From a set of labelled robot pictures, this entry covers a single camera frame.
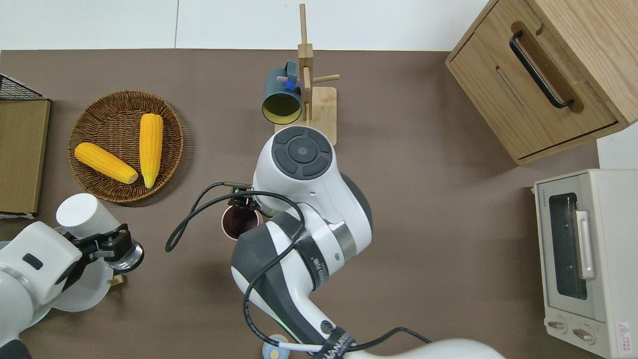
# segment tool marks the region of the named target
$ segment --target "woven tray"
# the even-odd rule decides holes
[[[144,186],[140,170],[140,119],[146,113],[164,121],[159,174],[152,188]],[[139,177],[130,185],[118,182],[79,162],[73,151],[81,142],[92,142],[124,161]],[[173,108],[161,98],[143,91],[121,91],[93,102],[71,130],[68,156],[80,186],[97,198],[114,203],[135,202],[157,192],[173,176],[182,157],[184,132]]]

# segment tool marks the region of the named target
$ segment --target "yellow corn cob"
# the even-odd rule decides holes
[[[74,154],[78,161],[114,180],[127,185],[137,180],[137,172],[131,166],[93,143],[80,143],[75,148]]]
[[[162,130],[161,116],[144,114],[140,121],[140,168],[144,185],[151,188],[160,173]]]

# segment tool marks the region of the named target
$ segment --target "white floor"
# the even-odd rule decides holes
[[[0,50],[296,49],[300,1],[0,0]],[[317,50],[450,51],[487,0],[306,0]],[[638,126],[597,141],[638,169]]]

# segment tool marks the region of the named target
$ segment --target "toaster oven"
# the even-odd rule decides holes
[[[532,191],[548,334],[638,358],[638,170],[579,171]]]

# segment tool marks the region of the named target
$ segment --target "brown table surface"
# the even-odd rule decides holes
[[[341,75],[327,84],[338,89],[339,168],[370,202],[374,236],[311,299],[359,342],[405,326],[432,340],[479,340],[508,358],[596,358],[545,332],[530,192],[536,180],[598,167],[596,145],[517,167],[446,69],[446,55],[315,52],[315,75]],[[235,242],[220,230],[225,205],[191,221],[173,252],[164,244],[207,185],[251,181],[273,133],[260,112],[263,81],[295,57],[287,50],[2,51],[0,72],[53,101],[36,217],[48,225],[57,225],[63,200],[82,192],[66,147],[90,103],[124,89],[148,91],[173,106],[186,131],[185,156],[165,188],[141,203],[105,203],[144,246],[142,265],[97,306],[52,310],[24,331],[34,358],[261,358],[229,270]],[[2,220],[0,240],[31,222]],[[252,313],[266,334],[283,333]],[[397,334],[370,352],[419,345]]]

